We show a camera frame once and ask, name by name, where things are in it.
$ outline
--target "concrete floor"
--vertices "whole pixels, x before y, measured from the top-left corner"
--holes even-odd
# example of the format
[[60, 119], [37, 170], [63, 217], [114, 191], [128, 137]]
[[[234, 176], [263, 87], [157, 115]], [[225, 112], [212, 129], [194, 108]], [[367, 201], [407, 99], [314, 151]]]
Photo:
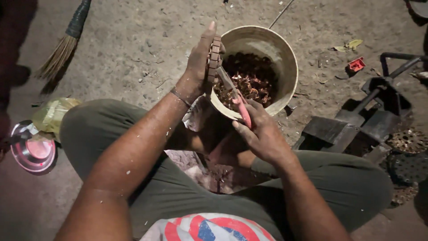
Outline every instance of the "concrete floor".
[[[79, 0], [40, 0], [27, 40], [21, 49], [20, 64], [36, 69], [52, 52]], [[111, 0], [92, 2], [91, 11], [74, 59], [50, 97], [67, 96], [84, 101], [99, 98], [122, 99], [151, 108], [174, 85], [186, 66], [186, 51], [198, 40], [211, 19], [217, 19], [218, 32], [242, 25], [268, 26], [282, 9], [278, 0]], [[423, 54], [426, 27], [415, 24], [401, 0], [387, 3], [361, 0], [298, 0], [273, 27], [294, 49], [299, 64], [298, 92], [310, 98], [298, 99], [291, 117], [280, 113], [283, 132], [289, 143], [311, 115], [332, 117], [348, 98], [361, 98], [359, 85], [380, 69], [383, 51]], [[358, 53], [340, 55], [327, 48], [364, 39]], [[150, 39], [152, 47], [145, 42]], [[334, 79], [348, 59], [364, 55], [369, 68], [348, 81]], [[313, 66], [319, 56], [335, 64], [324, 70]], [[133, 60], [140, 58], [144, 62]], [[325, 85], [314, 80], [314, 73], [331, 78]], [[401, 90], [415, 105], [416, 125], [427, 129], [427, 91], [408, 78], [400, 79]], [[12, 92], [9, 114], [12, 124], [30, 119], [36, 111], [30, 103], [41, 99], [44, 83], [31, 79]], [[59, 150], [58, 161], [49, 174], [34, 176], [21, 169], [9, 153], [0, 163], [0, 237], [2, 240], [52, 240], [66, 217], [82, 182], [66, 156]], [[353, 233], [355, 240], [428, 240], [428, 229], [413, 203], [376, 216]]]

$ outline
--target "leg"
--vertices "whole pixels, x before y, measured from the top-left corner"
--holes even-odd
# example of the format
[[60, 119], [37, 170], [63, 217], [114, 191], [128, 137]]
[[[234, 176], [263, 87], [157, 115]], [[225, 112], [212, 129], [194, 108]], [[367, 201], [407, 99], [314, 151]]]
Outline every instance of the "leg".
[[[89, 101], [68, 111], [61, 123], [60, 138], [80, 178], [85, 180], [101, 153], [145, 113], [146, 110], [112, 99]], [[177, 131], [171, 139], [177, 139], [176, 135], [183, 139]], [[166, 155], [161, 155], [130, 200], [134, 237], [140, 238], [159, 219], [216, 212], [218, 204], [213, 196], [216, 195], [194, 183]]]
[[[345, 228], [356, 230], [386, 208], [392, 198], [390, 179], [363, 158], [328, 152], [296, 151], [301, 165]], [[256, 158], [255, 171], [275, 175]], [[233, 194], [231, 214], [255, 221], [275, 238], [290, 236], [279, 179]]]

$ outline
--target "broom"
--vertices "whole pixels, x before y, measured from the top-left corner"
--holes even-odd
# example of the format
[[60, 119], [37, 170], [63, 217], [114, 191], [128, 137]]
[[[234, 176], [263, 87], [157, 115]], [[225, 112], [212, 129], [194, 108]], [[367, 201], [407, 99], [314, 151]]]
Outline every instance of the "broom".
[[40, 94], [52, 93], [65, 73], [65, 69], [71, 61], [70, 57], [74, 54], [77, 42], [82, 34], [90, 5], [91, 0], [82, 0], [82, 3], [74, 12], [73, 18], [68, 24], [65, 36], [61, 39], [45, 64], [36, 71], [36, 78], [48, 81]]

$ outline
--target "yellow plastic bag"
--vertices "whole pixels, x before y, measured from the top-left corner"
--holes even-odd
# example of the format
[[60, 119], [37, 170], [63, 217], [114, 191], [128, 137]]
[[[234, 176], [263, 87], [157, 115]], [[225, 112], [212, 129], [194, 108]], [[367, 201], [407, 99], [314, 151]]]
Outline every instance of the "yellow plastic bag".
[[62, 118], [71, 108], [82, 102], [73, 98], [55, 98], [49, 100], [40, 110], [34, 113], [31, 120], [39, 131], [54, 133], [55, 139], [59, 140], [59, 127]]

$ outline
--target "bucket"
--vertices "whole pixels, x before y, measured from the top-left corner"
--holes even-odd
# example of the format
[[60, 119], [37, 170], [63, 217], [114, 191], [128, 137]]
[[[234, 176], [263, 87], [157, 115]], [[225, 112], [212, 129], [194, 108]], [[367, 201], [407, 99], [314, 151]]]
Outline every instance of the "bucket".
[[[276, 115], [293, 97], [297, 86], [298, 67], [296, 57], [290, 45], [279, 34], [270, 29], [259, 26], [242, 26], [229, 30], [221, 36], [221, 42], [226, 48], [223, 59], [229, 55], [241, 52], [256, 54], [259, 57], [268, 57], [272, 61], [272, 68], [278, 78], [278, 93], [272, 104], [265, 108], [270, 116]], [[211, 104], [220, 113], [232, 120], [241, 121], [241, 115], [225, 107], [214, 89], [210, 95]]]

